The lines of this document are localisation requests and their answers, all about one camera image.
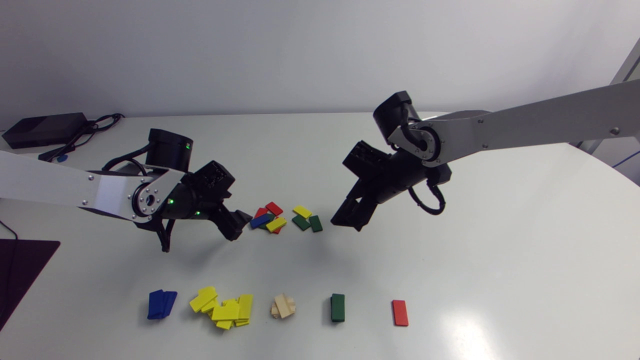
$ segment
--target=blue cable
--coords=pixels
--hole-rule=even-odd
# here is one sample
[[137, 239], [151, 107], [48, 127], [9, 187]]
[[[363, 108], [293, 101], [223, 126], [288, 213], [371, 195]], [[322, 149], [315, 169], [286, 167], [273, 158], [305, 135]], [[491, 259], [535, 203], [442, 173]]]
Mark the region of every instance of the blue cable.
[[619, 163], [617, 163], [617, 164], [613, 165], [612, 167], [613, 167], [613, 168], [614, 168], [614, 167], [617, 167], [618, 165], [621, 165], [621, 164], [622, 164], [622, 163], [624, 163], [625, 161], [629, 160], [630, 158], [633, 158], [634, 156], [636, 156], [636, 155], [638, 155], [638, 154], [640, 154], [640, 151], [636, 151], [635, 153], [633, 153], [633, 154], [631, 154], [631, 155], [627, 156], [624, 160], [622, 160], [621, 162], [619, 162]]

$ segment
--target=black box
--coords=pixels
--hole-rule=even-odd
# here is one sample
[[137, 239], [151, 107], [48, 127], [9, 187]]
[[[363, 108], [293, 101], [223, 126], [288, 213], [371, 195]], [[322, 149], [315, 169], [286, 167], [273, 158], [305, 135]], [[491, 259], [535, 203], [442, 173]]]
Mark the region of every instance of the black box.
[[2, 137], [12, 149], [68, 143], [87, 125], [83, 113], [28, 117]]

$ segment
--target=blue wooden block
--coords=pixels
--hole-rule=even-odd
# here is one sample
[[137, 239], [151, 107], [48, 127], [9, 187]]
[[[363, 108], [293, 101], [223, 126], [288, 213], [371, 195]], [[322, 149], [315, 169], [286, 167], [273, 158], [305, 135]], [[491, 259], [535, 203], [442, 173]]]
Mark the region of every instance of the blue wooden block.
[[171, 314], [171, 309], [173, 308], [173, 303], [175, 302], [175, 298], [178, 296], [176, 291], [165, 291], [164, 292], [164, 309], [163, 309], [163, 318], [166, 318]]
[[269, 215], [267, 215], [267, 214], [261, 215], [261, 216], [255, 218], [255, 219], [251, 220], [251, 222], [250, 222], [251, 223], [251, 228], [255, 229], [256, 227], [258, 227], [258, 226], [260, 226], [262, 224], [266, 224], [266, 223], [268, 223], [270, 221], [271, 221], [271, 218], [269, 217]]
[[162, 319], [164, 314], [164, 293], [162, 290], [157, 290], [149, 293], [149, 314], [147, 318]]

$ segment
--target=dark purple mat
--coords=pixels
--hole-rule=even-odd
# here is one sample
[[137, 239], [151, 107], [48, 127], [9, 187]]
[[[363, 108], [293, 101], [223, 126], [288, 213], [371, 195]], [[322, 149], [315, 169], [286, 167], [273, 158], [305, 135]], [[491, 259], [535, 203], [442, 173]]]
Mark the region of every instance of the dark purple mat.
[[0, 239], [0, 330], [59, 246], [60, 241]]

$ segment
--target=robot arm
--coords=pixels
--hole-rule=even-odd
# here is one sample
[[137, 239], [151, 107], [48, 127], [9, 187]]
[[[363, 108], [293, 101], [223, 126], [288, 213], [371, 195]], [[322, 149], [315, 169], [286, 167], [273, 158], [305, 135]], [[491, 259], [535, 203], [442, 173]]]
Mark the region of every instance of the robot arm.
[[[140, 229], [155, 231], [164, 252], [169, 251], [171, 230], [178, 219], [210, 220], [226, 239], [235, 240], [251, 219], [223, 205], [231, 196], [228, 189], [235, 179], [215, 161], [195, 173], [188, 172], [192, 146], [189, 138], [151, 129], [144, 148], [90, 172], [0, 151], [0, 164], [7, 169], [0, 197], [77, 206], [131, 221]], [[147, 160], [142, 165], [133, 158], [144, 152]], [[140, 168], [110, 171], [122, 161], [133, 161]]]
[[[506, 110], [458, 111], [421, 120], [406, 92], [383, 102], [373, 117], [396, 151], [386, 154], [365, 142], [343, 164], [358, 181], [332, 218], [334, 225], [361, 230], [378, 204], [408, 190], [428, 213], [444, 210], [438, 185], [451, 177], [448, 162], [491, 149], [640, 135], [640, 80], [627, 81]], [[439, 200], [431, 209], [413, 185], [427, 180]]]

